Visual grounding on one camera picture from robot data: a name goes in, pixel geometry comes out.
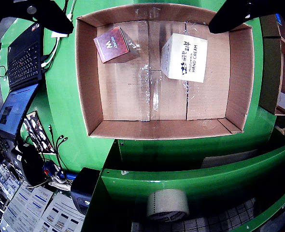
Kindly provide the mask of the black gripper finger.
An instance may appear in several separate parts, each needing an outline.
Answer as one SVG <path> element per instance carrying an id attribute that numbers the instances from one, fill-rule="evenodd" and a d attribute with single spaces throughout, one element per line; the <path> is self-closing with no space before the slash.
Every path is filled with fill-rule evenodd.
<path id="1" fill-rule="evenodd" d="M 53 0 L 0 0 L 0 22 L 7 17 L 36 22 L 58 33 L 71 34 L 73 23 Z"/>
<path id="2" fill-rule="evenodd" d="M 248 20 L 273 14 L 285 21 L 285 0 L 227 0 L 211 19 L 209 31 L 228 32 Z"/>

